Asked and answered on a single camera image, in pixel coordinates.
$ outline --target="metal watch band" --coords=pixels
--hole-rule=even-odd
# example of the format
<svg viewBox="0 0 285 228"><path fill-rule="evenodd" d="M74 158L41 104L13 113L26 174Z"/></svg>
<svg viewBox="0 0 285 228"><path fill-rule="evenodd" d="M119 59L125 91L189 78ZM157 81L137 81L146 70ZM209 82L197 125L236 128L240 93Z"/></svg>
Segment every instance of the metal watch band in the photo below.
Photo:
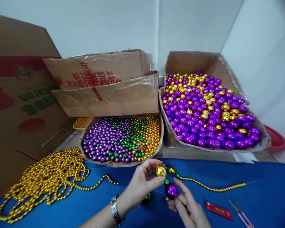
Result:
<svg viewBox="0 0 285 228"><path fill-rule="evenodd" d="M112 210L113 218L115 219L118 226L120 226L124 222L125 218L121 220L121 217L118 214L117 207L116 207L116 200L118 197L119 197L119 194L117 194L117 196L111 199L111 210Z"/></svg>

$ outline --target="pile of gold bead strands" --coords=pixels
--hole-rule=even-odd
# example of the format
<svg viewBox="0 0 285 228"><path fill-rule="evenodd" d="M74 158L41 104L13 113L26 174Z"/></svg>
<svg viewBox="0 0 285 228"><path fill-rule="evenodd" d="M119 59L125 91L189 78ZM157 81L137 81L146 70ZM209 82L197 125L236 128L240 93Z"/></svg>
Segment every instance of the pile of gold bead strands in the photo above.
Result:
<svg viewBox="0 0 285 228"><path fill-rule="evenodd" d="M175 171L175 168L173 166L170 166L169 168L166 167L166 169L169 171L169 173L171 175L175 175L177 178L180 178L181 180L185 180L185 181L193 181L201 186L203 186L204 188L210 190L210 191L214 191L214 192L226 192L226 191L229 191L229 190L232 190L232 189L236 189L236 188L239 188L239 187L244 187L246 186L245 183L242 183L242 184L237 184L237 185L232 185L230 187L226 187L226 188L219 188L219 189L216 189L216 188L210 188L206 185L204 185L203 183L193 179L193 178L187 178L187 177L181 177L176 171Z"/></svg>
<svg viewBox="0 0 285 228"><path fill-rule="evenodd" d="M72 147L65 151L56 151L26 169L21 180L3 197L6 200L0 206L0 220L8 220L8 223L16 222L27 215L39 203L46 200L47 205L50 205L54 201L65 199L74 187L84 191L93 190L98 187L105 177L114 185L119 184L119 182L113 182L110 176L106 174L95 186L90 188L77 185L75 182L83 181L90 172L83 161L80 150ZM8 215L4 216L2 210L11 198L17 200L18 203L10 210Z"/></svg>

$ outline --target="blue table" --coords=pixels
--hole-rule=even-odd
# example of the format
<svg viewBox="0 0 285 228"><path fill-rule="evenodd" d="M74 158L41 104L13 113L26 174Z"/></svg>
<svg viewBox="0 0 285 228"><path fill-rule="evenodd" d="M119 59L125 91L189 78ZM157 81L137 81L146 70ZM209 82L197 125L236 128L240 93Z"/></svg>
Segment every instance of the blue table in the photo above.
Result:
<svg viewBox="0 0 285 228"><path fill-rule="evenodd" d="M211 192L191 181L184 181L199 202L213 228L238 227L245 225L237 216L229 199L236 201L255 228L285 227L285 165L277 163L235 164L218 161L184 161L164 159L164 163L175 167L181 176L188 176L212 188L222 188L242 182L246 187L225 193ZM121 194L135 171L131 168L109 168L85 162L91 170L89 177L81 185L95 185L108 173L119 186L108 180L90 192L74 189L64 200L48 206L45 202L34 208L26 217L10 225L0 221L0 227L78 227L105 207L112 197ZM164 187L158 188L164 193ZM205 209L205 200L229 210L234 218L230 221ZM178 215L168 209L165 197L153 192L149 205L131 211L122 227L183 227Z"/></svg>

